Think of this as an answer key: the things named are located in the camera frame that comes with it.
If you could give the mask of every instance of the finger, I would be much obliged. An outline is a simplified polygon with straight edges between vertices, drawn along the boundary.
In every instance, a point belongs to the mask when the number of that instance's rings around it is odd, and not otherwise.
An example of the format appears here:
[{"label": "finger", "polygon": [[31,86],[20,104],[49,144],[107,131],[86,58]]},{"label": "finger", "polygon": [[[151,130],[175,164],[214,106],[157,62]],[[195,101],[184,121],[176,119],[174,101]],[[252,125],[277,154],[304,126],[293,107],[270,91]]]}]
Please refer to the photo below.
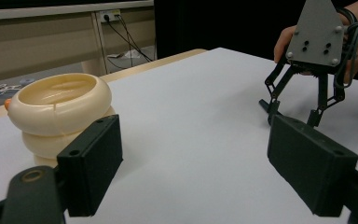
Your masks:
[{"label": "finger", "polygon": [[358,60],[356,59],[354,61],[354,64],[352,64],[352,60],[348,60],[345,68],[346,69],[344,83],[348,84],[354,79],[354,76],[358,73]]},{"label": "finger", "polygon": [[281,31],[275,48],[274,48],[274,62],[277,63],[284,53],[284,48],[290,43],[293,33],[295,32],[296,27],[290,26]]}]

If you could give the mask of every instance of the black cable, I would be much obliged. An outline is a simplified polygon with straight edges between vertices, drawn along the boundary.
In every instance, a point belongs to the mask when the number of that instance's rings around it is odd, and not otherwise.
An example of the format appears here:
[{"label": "black cable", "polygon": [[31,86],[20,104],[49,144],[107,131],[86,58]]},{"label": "black cable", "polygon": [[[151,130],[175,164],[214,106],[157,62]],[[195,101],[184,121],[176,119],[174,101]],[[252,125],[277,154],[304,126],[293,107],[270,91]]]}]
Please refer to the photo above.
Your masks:
[{"label": "black cable", "polygon": [[104,18],[107,22],[107,24],[110,26],[110,28],[112,28],[112,30],[114,30],[124,41],[126,41],[127,43],[129,43],[133,48],[135,48],[140,54],[142,54],[147,60],[150,60],[143,52],[141,52],[139,49],[137,49],[137,47],[133,46],[133,44],[129,41],[127,41],[127,39],[121,34],[119,33],[115,27],[112,26],[109,17],[106,16],[106,18]]},{"label": "black cable", "polygon": [[118,66],[117,64],[113,63],[109,58],[107,58],[107,61],[110,62],[110,63],[111,63],[114,67],[116,67],[116,68],[119,68],[119,69],[127,69],[127,68],[125,68],[125,67],[120,67],[120,66]]},{"label": "black cable", "polygon": [[[127,42],[130,43],[130,32],[127,29],[127,25],[126,23],[122,20],[121,15],[117,15],[118,19],[120,20],[121,24],[123,25],[124,29],[126,30],[127,33]],[[130,52],[130,58],[131,58],[131,67],[133,67],[133,63],[132,63],[132,49],[131,49],[131,45],[129,44],[129,52]]]},{"label": "black cable", "polygon": [[[357,56],[356,52],[357,52],[357,48],[358,48],[358,21],[357,21],[355,15],[346,8],[338,7],[338,8],[336,8],[336,11],[338,13],[340,13],[341,15],[343,15],[344,17],[346,17],[350,23],[350,25],[348,26],[348,29],[347,29],[347,34],[348,34],[347,47],[348,48],[345,49],[346,54],[345,54],[343,60],[341,61],[341,66],[338,68],[338,70],[335,74],[335,77],[334,77],[334,85],[337,88],[345,89],[345,88],[348,88],[352,84],[353,77],[354,77],[354,67],[355,67],[355,60],[356,60],[356,56]],[[345,76],[344,70],[346,68],[346,64],[347,64],[348,60],[351,60],[350,80],[347,85],[341,85],[337,81],[338,76],[341,73],[343,76]]]},{"label": "black cable", "polygon": [[142,53],[141,49],[138,47],[138,45],[136,44],[136,42],[133,40],[132,35],[130,34],[129,30],[127,29],[127,24],[126,24],[126,22],[124,22],[123,17],[121,17],[121,15],[118,15],[118,19],[120,20],[121,24],[123,25],[124,29],[126,30],[127,35],[128,35],[128,36],[130,37],[130,39],[132,40],[132,43],[135,45],[136,50],[137,50],[140,54],[142,54],[147,61],[149,61],[149,62],[153,61],[153,60],[151,60],[149,57],[147,57],[145,54]]}]

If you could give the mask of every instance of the white table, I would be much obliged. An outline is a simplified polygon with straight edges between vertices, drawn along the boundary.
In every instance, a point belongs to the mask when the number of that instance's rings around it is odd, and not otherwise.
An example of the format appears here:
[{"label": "white table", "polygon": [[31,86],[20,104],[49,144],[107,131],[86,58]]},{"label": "white table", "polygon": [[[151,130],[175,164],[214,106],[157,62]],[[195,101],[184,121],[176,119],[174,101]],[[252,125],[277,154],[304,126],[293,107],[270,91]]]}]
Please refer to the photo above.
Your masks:
[{"label": "white table", "polygon": [[[346,223],[317,217],[269,163],[269,100],[275,63],[214,49],[109,82],[123,159],[94,217],[67,223]],[[358,154],[358,81],[324,112],[320,132]],[[294,76],[280,112],[306,121],[317,79]],[[21,133],[0,118],[0,200],[9,179],[33,166]]]}]

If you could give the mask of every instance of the cream ring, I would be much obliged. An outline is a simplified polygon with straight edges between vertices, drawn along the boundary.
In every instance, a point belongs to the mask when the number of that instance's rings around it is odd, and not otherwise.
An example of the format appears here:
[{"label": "cream ring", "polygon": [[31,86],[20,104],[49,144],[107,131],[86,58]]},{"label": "cream ring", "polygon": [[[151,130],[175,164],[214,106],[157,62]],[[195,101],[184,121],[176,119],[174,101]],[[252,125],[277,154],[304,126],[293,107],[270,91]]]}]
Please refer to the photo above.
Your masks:
[{"label": "cream ring", "polygon": [[[114,115],[115,110],[112,106],[105,112],[103,117]],[[75,140],[84,130],[78,133],[70,133],[61,136],[40,136],[22,132],[22,142],[35,155],[46,159],[57,159],[57,155]]]},{"label": "cream ring", "polygon": [[57,162],[57,160],[47,159],[47,158],[43,158],[43,157],[34,155],[34,164],[35,165],[46,165],[51,168],[54,168],[58,165],[58,162]]},{"label": "cream ring", "polygon": [[25,133],[58,136],[87,128],[107,111],[112,93],[99,77],[71,73],[46,77],[18,91],[7,114]]}]

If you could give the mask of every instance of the robotic arm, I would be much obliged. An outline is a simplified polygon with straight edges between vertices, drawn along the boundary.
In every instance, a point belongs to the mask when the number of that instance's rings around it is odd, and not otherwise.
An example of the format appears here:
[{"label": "robotic arm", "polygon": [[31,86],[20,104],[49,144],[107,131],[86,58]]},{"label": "robotic arm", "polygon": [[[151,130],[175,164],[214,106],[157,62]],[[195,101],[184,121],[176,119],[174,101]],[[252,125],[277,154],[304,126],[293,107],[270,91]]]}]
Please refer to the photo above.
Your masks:
[{"label": "robotic arm", "polygon": [[[350,22],[344,26],[338,13]],[[358,46],[358,21],[345,8],[328,0],[307,0],[284,55],[265,80],[270,102],[259,103],[268,112],[271,130],[268,159],[293,187],[311,212],[320,217],[339,217],[345,205],[351,210],[348,223],[358,223],[358,155],[314,129],[323,112],[345,99],[353,79]],[[350,81],[344,83],[351,60]],[[277,85],[284,66],[289,63]],[[279,95],[294,74],[311,73],[318,78],[318,106],[307,124],[278,111]],[[328,96],[328,75],[334,76],[333,95]]]},{"label": "robotic arm", "polygon": [[[345,16],[350,22],[344,26],[338,14]],[[270,94],[270,102],[260,101],[268,112],[268,122],[278,113],[279,95],[294,74],[311,73],[319,80],[318,106],[310,111],[308,124],[318,126],[325,109],[345,99],[344,84],[345,67],[348,60],[354,67],[354,59],[358,46],[358,21],[345,8],[334,8],[330,1],[308,0],[301,12],[295,33],[284,56],[265,80]],[[275,86],[274,81],[286,63],[289,69]],[[334,95],[327,93],[328,74],[334,75]]]}]

